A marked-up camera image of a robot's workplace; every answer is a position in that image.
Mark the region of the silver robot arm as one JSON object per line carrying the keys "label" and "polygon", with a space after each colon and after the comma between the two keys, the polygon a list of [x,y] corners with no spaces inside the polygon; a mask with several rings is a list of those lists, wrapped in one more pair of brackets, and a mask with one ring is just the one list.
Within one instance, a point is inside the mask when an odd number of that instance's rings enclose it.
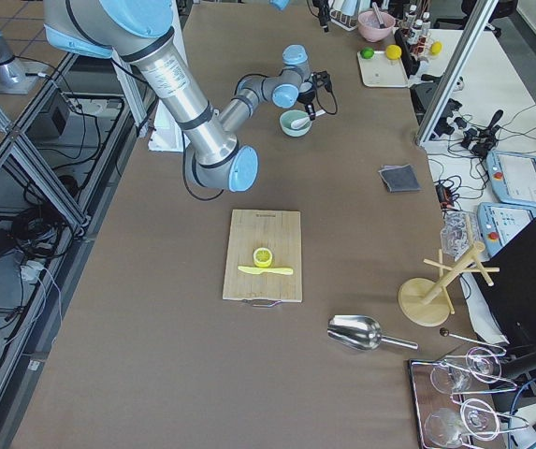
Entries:
{"label": "silver robot arm", "polygon": [[260,103],[289,109],[312,86],[304,47],[291,45],[283,51],[278,76],[244,78],[226,108],[215,113],[175,46],[171,2],[47,1],[44,21],[54,47],[102,59],[118,54],[138,68],[190,140],[192,147],[184,153],[186,177],[206,188],[250,189],[258,156],[239,143],[237,130]]}
{"label": "silver robot arm", "polygon": [[[269,4],[279,11],[283,11],[289,5],[289,0],[270,0]],[[307,0],[306,5],[309,9],[309,12],[313,17],[315,17],[320,27],[325,33],[329,32],[329,22],[331,19],[330,15],[330,4],[328,0]]]}

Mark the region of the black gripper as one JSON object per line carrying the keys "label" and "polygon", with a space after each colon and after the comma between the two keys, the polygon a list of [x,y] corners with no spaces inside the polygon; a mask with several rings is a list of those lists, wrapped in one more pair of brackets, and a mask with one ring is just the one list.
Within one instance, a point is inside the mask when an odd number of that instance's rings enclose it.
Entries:
{"label": "black gripper", "polygon": [[312,5],[318,10],[319,13],[319,25],[324,32],[329,32],[329,0],[312,0]]}
{"label": "black gripper", "polygon": [[315,99],[315,89],[310,88],[308,90],[305,90],[304,92],[300,92],[297,101],[304,105],[305,112],[307,114],[307,118],[309,120],[315,120],[315,108],[313,105],[313,101]]}

